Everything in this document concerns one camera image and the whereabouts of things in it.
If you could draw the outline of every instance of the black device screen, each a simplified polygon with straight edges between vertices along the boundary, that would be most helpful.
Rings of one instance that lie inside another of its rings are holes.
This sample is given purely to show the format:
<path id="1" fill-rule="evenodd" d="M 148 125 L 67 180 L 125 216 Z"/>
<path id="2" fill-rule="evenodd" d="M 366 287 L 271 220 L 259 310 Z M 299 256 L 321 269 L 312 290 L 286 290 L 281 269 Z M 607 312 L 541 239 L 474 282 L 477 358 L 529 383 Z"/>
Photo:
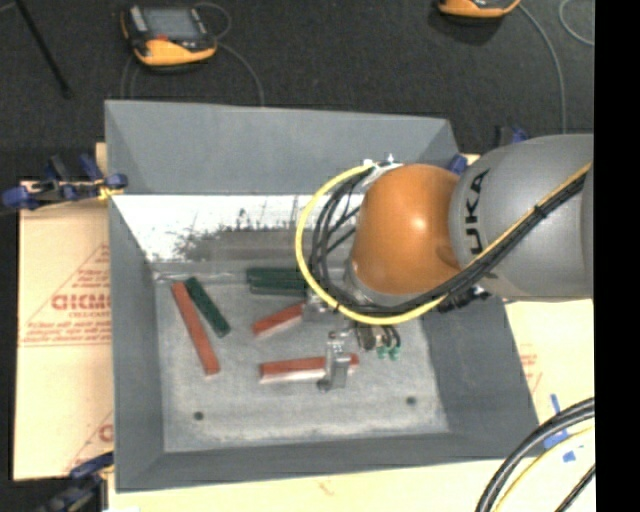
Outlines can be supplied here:
<path id="1" fill-rule="evenodd" d="M 198 39 L 201 34 L 188 9 L 144 9 L 144 20 L 153 34 L 170 39 Z"/>

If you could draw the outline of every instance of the gray bin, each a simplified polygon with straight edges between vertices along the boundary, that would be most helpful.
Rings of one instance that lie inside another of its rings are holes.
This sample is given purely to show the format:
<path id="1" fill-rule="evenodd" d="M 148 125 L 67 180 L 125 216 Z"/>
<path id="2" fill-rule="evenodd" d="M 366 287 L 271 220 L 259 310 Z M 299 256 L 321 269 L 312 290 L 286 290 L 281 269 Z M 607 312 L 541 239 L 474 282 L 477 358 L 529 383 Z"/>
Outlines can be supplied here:
<path id="1" fill-rule="evenodd" d="M 535 428 L 504 307 L 493 298 L 402 324 L 401 359 L 359 354 L 345 389 L 258 383 L 260 362 L 323 355 L 332 327 L 251 336 L 251 322 L 295 302 L 252 296 L 244 283 L 248 266 L 294 264 L 294 222 L 278 217 L 282 205 L 389 152 L 446 166 L 457 153 L 447 121 L 108 101 L 106 122 L 110 172 L 130 180 L 110 205 L 120 491 L 504 457 Z M 262 201 L 280 208 L 268 226 L 224 220 Z M 338 251 L 332 268 L 346 254 Z M 190 275 L 232 327 L 222 339 L 209 331 L 222 366 L 212 377 L 169 291 L 172 279 Z"/>

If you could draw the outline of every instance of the yellow cable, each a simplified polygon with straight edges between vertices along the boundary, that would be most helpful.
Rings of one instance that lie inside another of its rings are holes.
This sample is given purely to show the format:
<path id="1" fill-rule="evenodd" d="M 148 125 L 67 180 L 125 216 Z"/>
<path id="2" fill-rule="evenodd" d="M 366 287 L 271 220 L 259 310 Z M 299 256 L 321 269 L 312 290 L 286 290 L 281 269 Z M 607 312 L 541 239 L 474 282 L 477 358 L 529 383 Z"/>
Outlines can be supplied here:
<path id="1" fill-rule="evenodd" d="M 502 240 L 508 237 L 533 213 L 536 207 L 544 204 L 544 202 L 546 202 L 549 198 L 551 198 L 560 190 L 565 188 L 569 183 L 580 178 L 583 174 L 586 174 L 590 167 L 591 167 L 591 162 L 589 162 L 587 165 L 585 165 L 580 170 L 572 174 L 569 178 L 567 178 L 567 180 L 564 183 L 562 183 L 560 186 L 554 189 L 551 193 L 545 196 L 540 202 L 536 204 L 535 207 L 531 208 L 526 214 L 524 214 L 520 218 L 520 220 L 518 220 L 513 226 L 507 229 L 507 231 L 505 231 L 500 237 L 494 240 L 491 244 L 489 244 L 489 246 L 482 253 L 480 253 L 478 256 L 476 256 L 472 261 L 470 261 L 467 264 L 467 267 L 473 265 L 477 260 L 485 256 Z M 322 187 L 320 187 L 318 191 L 311 197 L 311 200 L 307 203 L 307 205 L 303 208 L 302 212 L 300 213 L 300 218 L 298 219 L 298 225 L 296 226 L 296 236 L 295 236 L 295 246 L 294 246 L 296 261 L 298 263 L 300 272 L 304 277 L 305 281 L 307 282 L 307 284 L 309 285 L 309 287 L 318 295 L 318 297 L 320 297 L 323 301 L 325 301 L 331 308 L 339 311 L 346 317 L 351 318 L 356 322 L 370 324 L 370 325 L 391 325 L 391 324 L 408 322 L 409 320 L 413 320 L 414 318 L 417 318 L 425 314 L 426 312 L 432 310 L 433 308 L 435 308 L 438 304 L 440 304 L 444 299 L 447 298 L 448 294 L 444 294 L 438 297 L 437 299 L 432 300 L 431 302 L 426 302 L 425 304 L 422 304 L 416 307 L 415 309 L 408 311 L 407 313 L 402 313 L 395 316 L 376 317 L 376 316 L 363 315 L 361 313 L 352 311 L 351 309 L 346 307 L 344 304 L 340 304 L 335 298 L 329 295 L 318 284 L 318 282 L 311 275 L 311 271 L 307 266 L 307 263 L 305 261 L 304 254 L 302 251 L 302 248 L 303 248 L 302 237 L 304 234 L 304 227 L 307 223 L 307 219 L 309 218 L 309 215 L 311 214 L 311 211 L 316 206 L 320 198 L 324 196 L 327 192 L 329 192 L 329 190 L 331 190 L 333 187 L 338 185 L 339 183 L 342 183 L 343 181 L 346 181 L 349 178 L 352 178 L 359 174 L 363 174 L 369 169 L 371 169 L 371 165 L 367 164 L 367 165 L 360 165 L 358 167 L 354 167 L 352 169 L 344 171 L 343 173 L 335 176 L 334 178 L 326 182 L 324 185 L 322 185 Z"/>
<path id="2" fill-rule="evenodd" d="M 558 453 L 562 451 L 566 452 L 566 451 L 574 450 L 575 448 L 580 446 L 580 444 L 582 444 L 583 439 L 587 437 L 589 434 L 591 434 L 594 430 L 595 430 L 595 426 L 590 426 L 583 430 L 580 430 L 579 432 L 576 432 L 575 434 L 571 434 L 569 437 L 567 437 L 566 439 L 563 439 L 561 442 L 554 445 L 549 450 L 547 450 L 542 455 L 540 455 L 538 458 L 536 458 L 522 473 L 518 475 L 518 478 L 516 478 L 513 481 L 513 483 L 509 487 L 507 487 L 502 497 L 496 502 L 496 505 L 493 508 L 493 512 L 500 511 L 500 509 L 504 506 L 504 504 L 506 503 L 511 493 L 515 489 L 517 489 L 522 484 L 522 481 L 527 477 L 527 475 L 530 475 L 531 472 L 535 468 L 539 467 L 543 461 L 551 459 L 553 456 L 558 455 Z"/>

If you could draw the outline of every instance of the orange device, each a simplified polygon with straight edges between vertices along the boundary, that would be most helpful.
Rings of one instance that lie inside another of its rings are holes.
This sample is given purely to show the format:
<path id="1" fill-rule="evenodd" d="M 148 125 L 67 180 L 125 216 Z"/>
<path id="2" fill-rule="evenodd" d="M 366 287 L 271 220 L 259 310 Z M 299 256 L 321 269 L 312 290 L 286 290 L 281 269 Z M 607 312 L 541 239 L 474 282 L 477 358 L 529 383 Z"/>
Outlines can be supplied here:
<path id="1" fill-rule="evenodd" d="M 519 3 L 520 0 L 438 0 L 438 9 L 449 16 L 482 21 L 502 18 Z"/>
<path id="2" fill-rule="evenodd" d="M 190 7 L 139 7 L 120 13 L 120 27 L 136 58 L 157 71 L 202 64 L 217 49 L 216 38 Z"/>
<path id="3" fill-rule="evenodd" d="M 447 168 L 365 160 L 325 183 L 302 210 L 294 245 L 300 273 L 328 309 L 375 326 L 488 294 L 593 296 L 592 159 L 593 136 L 585 134 L 496 148 L 461 173 L 456 159 Z M 331 190 L 306 258 L 307 220 Z M 344 254 L 330 260 L 351 236 L 346 261 Z M 344 265 L 341 283 L 336 265 Z"/>

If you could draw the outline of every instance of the green wooden block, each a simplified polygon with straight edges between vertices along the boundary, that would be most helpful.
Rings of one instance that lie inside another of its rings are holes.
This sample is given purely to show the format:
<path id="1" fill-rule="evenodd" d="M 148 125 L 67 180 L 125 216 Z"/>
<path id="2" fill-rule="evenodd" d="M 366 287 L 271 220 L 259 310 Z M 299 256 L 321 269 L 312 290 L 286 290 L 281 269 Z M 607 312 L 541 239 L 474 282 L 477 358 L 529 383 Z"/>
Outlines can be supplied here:
<path id="1" fill-rule="evenodd" d="M 200 282 L 195 277 L 190 277 L 184 282 L 184 285 L 187 288 L 187 292 L 189 292 L 191 300 L 206 318 L 218 337 L 222 338 L 229 334 L 229 332 L 231 332 L 229 323 L 222 316 L 222 313 L 220 313 L 220 310 L 211 300 L 211 297 L 209 297 L 209 294 Z"/>
<path id="2" fill-rule="evenodd" d="M 249 284 L 254 295 L 280 295 L 284 297 L 305 297 L 307 286 L 301 281 L 272 281 L 256 279 Z"/>
<path id="3" fill-rule="evenodd" d="M 253 281 L 302 281 L 304 278 L 297 268 L 251 267 L 247 269 L 247 282 Z"/>

